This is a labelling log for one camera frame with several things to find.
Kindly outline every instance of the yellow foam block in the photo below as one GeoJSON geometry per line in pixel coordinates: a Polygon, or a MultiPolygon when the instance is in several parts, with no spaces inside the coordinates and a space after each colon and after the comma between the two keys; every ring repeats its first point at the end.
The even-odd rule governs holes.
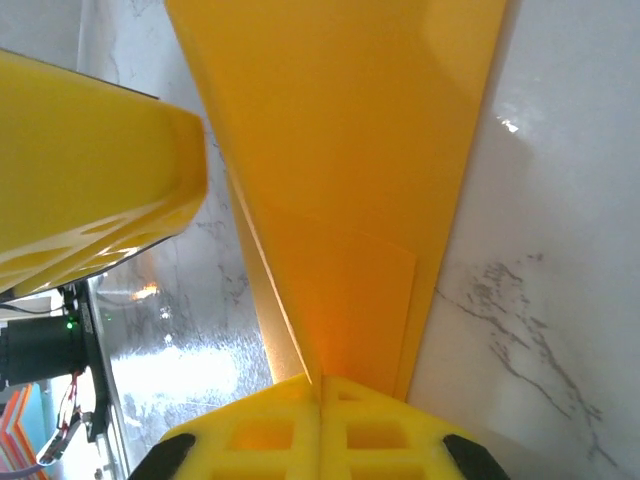
{"type": "Polygon", "coordinates": [[[312,382],[406,395],[505,1],[168,0],[312,382]]]}
{"type": "Polygon", "coordinates": [[[200,207],[197,116],[1,50],[0,94],[0,294],[107,268],[200,207]]]}
{"type": "Polygon", "coordinates": [[[323,385],[320,403],[300,375],[170,431],[195,436],[173,478],[464,478],[443,439],[466,432],[340,377],[323,385]]]}

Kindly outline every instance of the black cylinder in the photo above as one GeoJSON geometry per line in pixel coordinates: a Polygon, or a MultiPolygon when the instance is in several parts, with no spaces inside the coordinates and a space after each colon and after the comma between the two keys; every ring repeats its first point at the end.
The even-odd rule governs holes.
{"type": "Polygon", "coordinates": [[[0,330],[0,390],[83,371],[82,328],[67,316],[12,320],[0,330]]]}

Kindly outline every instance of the yellow plastic part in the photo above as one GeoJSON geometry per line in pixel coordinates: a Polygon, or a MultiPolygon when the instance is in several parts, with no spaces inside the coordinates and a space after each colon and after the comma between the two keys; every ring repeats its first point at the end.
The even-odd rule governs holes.
{"type": "Polygon", "coordinates": [[[198,117],[0,51],[0,293],[70,282],[180,232],[207,190],[198,117]]]}
{"type": "Polygon", "coordinates": [[[167,1],[242,197],[268,353],[293,345],[314,384],[405,397],[505,2],[167,1]]]}
{"type": "Polygon", "coordinates": [[[304,375],[171,430],[196,443],[175,480],[462,480],[457,427],[339,377],[322,402],[304,375]]]}

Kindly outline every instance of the black rubber pad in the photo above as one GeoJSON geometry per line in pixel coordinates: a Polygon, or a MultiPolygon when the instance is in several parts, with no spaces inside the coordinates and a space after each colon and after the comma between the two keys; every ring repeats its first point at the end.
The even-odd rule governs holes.
{"type": "Polygon", "coordinates": [[[482,445],[458,435],[447,435],[442,441],[466,480],[509,480],[506,472],[482,445]]]}
{"type": "Polygon", "coordinates": [[[158,443],[133,471],[129,480],[171,480],[195,443],[196,437],[190,433],[158,443]]]}

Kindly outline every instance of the glossy white surface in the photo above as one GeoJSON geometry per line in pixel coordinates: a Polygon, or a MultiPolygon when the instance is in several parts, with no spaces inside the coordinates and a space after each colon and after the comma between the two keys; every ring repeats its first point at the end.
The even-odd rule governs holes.
{"type": "MultiPolygon", "coordinates": [[[[513,478],[640,478],[640,4],[514,6],[409,400],[513,478]]],[[[85,0],[79,68],[204,114],[159,0],[85,0]]],[[[212,155],[207,205],[149,268],[177,310],[242,331],[253,306],[212,155]]]]}

